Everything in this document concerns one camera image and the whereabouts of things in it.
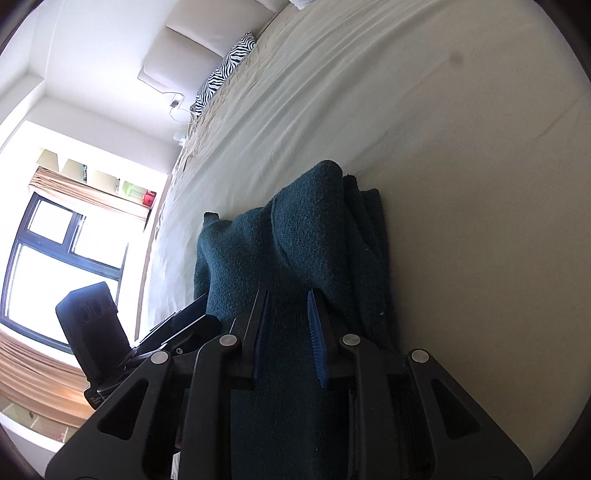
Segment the red box on shelf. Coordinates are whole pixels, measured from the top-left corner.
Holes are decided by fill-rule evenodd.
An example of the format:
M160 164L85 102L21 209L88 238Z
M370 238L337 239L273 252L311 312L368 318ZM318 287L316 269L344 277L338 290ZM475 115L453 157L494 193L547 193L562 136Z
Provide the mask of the red box on shelf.
M142 205L151 209L155 201L156 193L151 190L146 190L142 197Z

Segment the black framed window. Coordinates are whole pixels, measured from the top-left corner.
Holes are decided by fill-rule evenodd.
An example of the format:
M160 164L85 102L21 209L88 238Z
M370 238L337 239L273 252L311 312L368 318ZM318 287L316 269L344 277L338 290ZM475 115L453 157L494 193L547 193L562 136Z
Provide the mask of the black framed window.
M99 282L118 299L130 241L121 225L113 214L82 214L34 193L8 258L1 324L69 353L55 307L69 292Z

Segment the dark teal knit sweater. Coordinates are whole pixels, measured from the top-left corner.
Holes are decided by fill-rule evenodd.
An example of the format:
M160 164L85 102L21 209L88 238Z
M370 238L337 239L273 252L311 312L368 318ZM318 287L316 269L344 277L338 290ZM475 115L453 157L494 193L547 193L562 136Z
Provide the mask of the dark teal knit sweater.
M349 472L349 395L322 388L308 294L332 304L334 327L396 352L386 221L377 190L322 161L266 206L231 220L204 215L194 292L229 326L270 292L256 387L231 396L236 479L342 479Z

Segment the cream upholstered headboard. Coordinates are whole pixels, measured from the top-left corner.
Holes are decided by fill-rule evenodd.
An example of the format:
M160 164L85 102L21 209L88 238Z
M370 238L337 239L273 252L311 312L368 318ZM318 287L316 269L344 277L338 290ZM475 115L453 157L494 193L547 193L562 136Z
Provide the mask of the cream upholstered headboard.
M259 33L287 2L184 0L175 4L138 79L161 94L191 97L245 33Z

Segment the zebra print pillow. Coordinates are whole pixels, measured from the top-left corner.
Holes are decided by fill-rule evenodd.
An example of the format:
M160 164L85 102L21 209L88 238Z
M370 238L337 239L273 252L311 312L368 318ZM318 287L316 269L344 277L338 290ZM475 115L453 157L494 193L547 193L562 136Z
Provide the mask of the zebra print pillow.
M200 86L197 91L197 96L189 111L195 115L200 116L204 113L205 108L211 103L212 98L217 93L226 80L231 77L242 61L249 56L250 52L256 47L256 37L252 32L247 32L238 39L222 58L211 74Z

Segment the white wall shelf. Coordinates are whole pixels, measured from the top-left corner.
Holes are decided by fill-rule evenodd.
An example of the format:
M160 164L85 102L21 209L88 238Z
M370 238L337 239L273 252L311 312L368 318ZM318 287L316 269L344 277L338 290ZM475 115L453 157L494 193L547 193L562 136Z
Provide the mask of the white wall shelf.
M48 150L41 153L37 164L71 180L84 183L92 188L117 195L140 205L142 205L144 192L148 190L129 181L101 172L96 168L89 168L86 164L60 158L56 153Z

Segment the cream bed sheet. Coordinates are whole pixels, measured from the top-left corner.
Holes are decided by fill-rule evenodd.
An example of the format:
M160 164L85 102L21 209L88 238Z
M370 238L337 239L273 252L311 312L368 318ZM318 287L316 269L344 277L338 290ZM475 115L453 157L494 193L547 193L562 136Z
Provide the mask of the cream bed sheet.
M404 345L541 470L590 395L590 82L564 36L532 1L284 9L174 165L144 323L190 301L205 212L325 159L382 195Z

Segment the beige roman blind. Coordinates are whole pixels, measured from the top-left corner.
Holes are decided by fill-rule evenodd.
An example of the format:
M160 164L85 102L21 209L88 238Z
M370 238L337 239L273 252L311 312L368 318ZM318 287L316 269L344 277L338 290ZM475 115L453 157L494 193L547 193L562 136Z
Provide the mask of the beige roman blind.
M147 219L150 212L150 208L142 204L88 186L42 166L37 167L29 185L55 198L62 195L104 210L122 212L142 221Z

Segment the white pillow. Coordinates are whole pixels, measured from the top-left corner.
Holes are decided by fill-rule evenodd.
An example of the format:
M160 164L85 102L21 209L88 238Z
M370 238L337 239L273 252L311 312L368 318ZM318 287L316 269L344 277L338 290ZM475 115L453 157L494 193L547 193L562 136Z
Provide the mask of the white pillow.
M290 0L290 3L293 4L294 7L300 11L304 10L304 8L307 8L308 6L310 6L314 2L315 2L315 0Z

